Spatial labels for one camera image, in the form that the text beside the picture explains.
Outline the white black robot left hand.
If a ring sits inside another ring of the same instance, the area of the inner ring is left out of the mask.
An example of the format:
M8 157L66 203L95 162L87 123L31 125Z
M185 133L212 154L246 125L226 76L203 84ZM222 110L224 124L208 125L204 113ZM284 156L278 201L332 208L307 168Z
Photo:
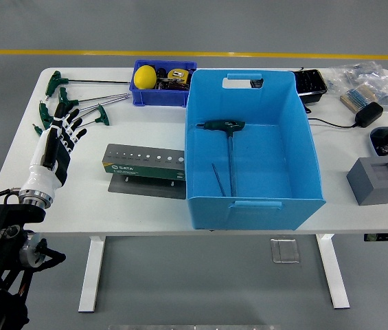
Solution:
M39 137L30 162L30 176L21 187L21 194L33 190L53 197L56 189L64 185L70 154L87 133L80 128L82 120L76 118L78 113L70 104L58 104L50 127Z

